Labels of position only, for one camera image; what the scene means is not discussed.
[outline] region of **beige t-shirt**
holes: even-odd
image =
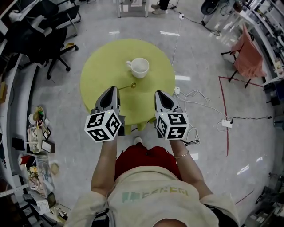
[[[151,227],[162,219],[176,219],[188,227],[218,227],[218,218],[204,204],[239,225],[230,196],[209,195],[199,200],[195,187],[167,169],[141,166],[122,174],[107,198],[96,192],[81,196],[65,226],[90,227],[96,212],[108,206],[118,227]]]

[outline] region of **white cup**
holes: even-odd
[[[145,77],[149,71],[149,62],[144,58],[136,58],[132,62],[127,61],[126,66],[131,69],[132,75],[138,79]]]

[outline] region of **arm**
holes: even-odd
[[[91,191],[107,196],[114,185],[115,162],[117,152],[117,137],[103,143],[98,164],[95,168]]]
[[[187,153],[187,149],[181,140],[171,140],[170,145],[175,157]],[[182,180],[198,190],[200,199],[213,194],[205,184],[203,175],[190,154],[178,158],[176,161]]]

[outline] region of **gray floor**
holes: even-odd
[[[201,21],[203,15],[200,7],[203,1],[184,2],[180,0],[177,10],[193,20]],[[164,35],[160,31],[180,33],[173,67],[176,75],[189,77],[190,81],[176,80],[176,86],[186,94],[199,90],[211,99],[210,103],[206,103],[201,95],[196,95],[189,98],[191,101],[208,104],[224,112],[222,87],[229,117],[273,114],[271,105],[265,103],[266,96],[261,87],[249,85],[245,89],[241,80],[246,79],[238,74],[235,78],[239,81],[233,80],[231,83],[220,78],[230,77],[234,71],[233,59],[230,56],[223,58],[220,52],[229,51],[236,36],[213,36],[201,25],[186,19],[181,21],[180,26],[178,14],[173,11],[161,16],[150,13],[148,18],[143,17],[143,12],[125,13],[118,19],[115,4],[111,0],[85,3],[81,5],[80,12],[82,21],[77,24],[79,35],[69,40],[78,45],[79,51],[63,56],[71,71],[66,72],[65,67],[57,62],[52,71],[52,80],[48,81],[47,67],[41,69],[32,93],[32,110],[36,105],[43,106],[51,122],[50,140],[56,143],[56,151],[50,155],[50,160],[60,165],[54,182],[56,200],[61,204],[73,208],[78,196],[90,190],[101,144],[94,143],[83,129],[88,113],[80,97],[80,75],[88,57],[115,39],[145,40],[159,47],[172,61],[177,36]],[[252,82],[262,84],[261,79],[253,79]],[[272,169],[276,139],[272,120],[236,119],[227,136],[226,132],[221,133],[216,129],[216,124],[224,119],[223,115],[193,103],[188,103],[186,109],[201,140],[200,145],[188,148],[208,186],[214,193],[230,193],[236,203],[252,192],[237,203],[243,222],[255,207],[254,202],[268,182],[267,173]],[[170,144],[157,139],[153,125],[148,124],[143,132],[134,131],[119,138],[118,155],[132,144],[137,135],[142,137],[148,148],[159,145],[171,151]],[[192,131],[188,141],[194,140],[194,137]]]

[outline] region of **white shoe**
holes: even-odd
[[[160,8],[160,5],[159,4],[151,4],[151,7],[153,8],[153,9],[159,9]]]
[[[142,143],[142,144],[143,144],[143,141],[142,141],[142,139],[141,139],[140,137],[136,137],[136,138],[134,139],[134,141],[133,141],[134,146],[135,146],[137,143]]]
[[[166,11],[159,8],[159,9],[156,9],[156,10],[152,11],[152,13],[153,14],[165,14]]]

